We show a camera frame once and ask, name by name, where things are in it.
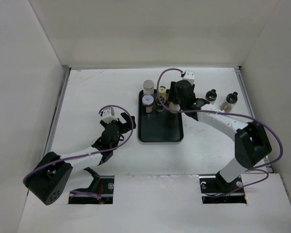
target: screw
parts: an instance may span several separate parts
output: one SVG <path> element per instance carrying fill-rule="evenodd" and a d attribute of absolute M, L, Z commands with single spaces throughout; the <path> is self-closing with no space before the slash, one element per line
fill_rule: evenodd
<path fill-rule="evenodd" d="M 114 189 L 114 184 L 113 183 L 108 183 L 108 189 Z"/>
<path fill-rule="evenodd" d="M 207 188 L 207 183 L 205 181 L 200 183 L 200 186 L 202 187 L 202 189 Z"/>
<path fill-rule="evenodd" d="M 237 186 L 237 187 L 241 187 L 241 186 L 243 186 L 243 183 L 242 183 L 241 181 L 237 181 L 237 182 L 236 182 L 236 186 Z"/>

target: tray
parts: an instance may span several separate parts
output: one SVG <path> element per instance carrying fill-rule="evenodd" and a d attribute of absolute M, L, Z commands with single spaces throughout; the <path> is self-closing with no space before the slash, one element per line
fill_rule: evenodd
<path fill-rule="evenodd" d="M 151 113 L 146 113 L 142 105 L 143 90 L 139 93 L 138 138 L 142 142 L 180 142 L 183 139 L 181 113 L 156 111 L 156 90 L 154 90 L 154 105 Z"/>

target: black bottle cap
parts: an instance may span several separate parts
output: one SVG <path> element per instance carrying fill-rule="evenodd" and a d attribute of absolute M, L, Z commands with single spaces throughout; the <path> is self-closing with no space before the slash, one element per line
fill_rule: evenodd
<path fill-rule="evenodd" d="M 215 101 L 217 99 L 217 93 L 215 89 L 206 93 L 206 100 L 208 101 Z"/>
<path fill-rule="evenodd" d="M 238 100 L 238 93 L 236 91 L 234 91 L 233 93 L 230 93 L 227 95 L 226 97 L 226 101 L 230 104 L 235 104 L 237 103 Z"/>

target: bottle with black cap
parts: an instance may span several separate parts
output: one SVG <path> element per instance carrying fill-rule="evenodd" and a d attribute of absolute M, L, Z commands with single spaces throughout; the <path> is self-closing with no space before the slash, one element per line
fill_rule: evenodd
<path fill-rule="evenodd" d="M 221 110 L 224 110 L 226 113 L 232 111 L 232 108 L 235 106 L 238 100 L 238 93 L 235 91 L 226 96 L 226 100 L 221 104 Z"/>
<path fill-rule="evenodd" d="M 211 104 L 214 104 L 215 100 L 217 99 L 217 93 L 215 89 L 206 93 L 205 96 L 206 100 L 208 100 Z"/>

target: wall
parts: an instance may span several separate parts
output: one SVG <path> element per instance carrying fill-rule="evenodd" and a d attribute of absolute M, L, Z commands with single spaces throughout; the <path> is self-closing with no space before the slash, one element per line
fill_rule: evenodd
<path fill-rule="evenodd" d="M 63 70 L 27 0 L 0 0 L 0 233 L 17 232 Z"/>
<path fill-rule="evenodd" d="M 241 65 L 279 0 L 30 0 L 62 64 Z"/>
<path fill-rule="evenodd" d="M 291 0 L 281 0 L 277 6 L 242 74 L 256 116 L 283 141 L 284 156 L 274 167 L 283 176 L 291 201 Z M 274 147 L 272 158 L 277 155 Z"/>

